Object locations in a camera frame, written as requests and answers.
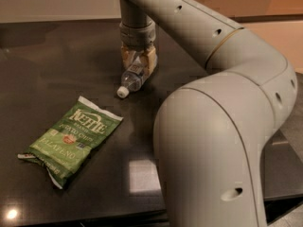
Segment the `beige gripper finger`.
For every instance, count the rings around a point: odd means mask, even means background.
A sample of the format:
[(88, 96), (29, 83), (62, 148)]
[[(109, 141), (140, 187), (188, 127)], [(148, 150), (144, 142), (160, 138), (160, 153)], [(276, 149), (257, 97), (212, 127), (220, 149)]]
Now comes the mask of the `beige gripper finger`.
[(130, 49), (127, 45), (123, 44), (121, 46), (122, 63), (125, 69), (128, 69), (134, 62), (135, 53), (136, 51)]
[(151, 45), (147, 49), (145, 49), (139, 56), (143, 67), (144, 67), (144, 75), (149, 77), (154, 68), (157, 65), (157, 55), (156, 55), (156, 48), (154, 45)]

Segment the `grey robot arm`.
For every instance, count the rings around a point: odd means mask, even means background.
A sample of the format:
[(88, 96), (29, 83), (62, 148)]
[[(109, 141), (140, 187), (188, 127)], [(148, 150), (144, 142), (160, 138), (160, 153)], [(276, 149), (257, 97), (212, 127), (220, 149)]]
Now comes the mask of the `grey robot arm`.
[(171, 227), (267, 227), (260, 158), (289, 117), (289, 61), (251, 30), (194, 0), (120, 0), (121, 39), (160, 26), (208, 73), (174, 91), (153, 127)]

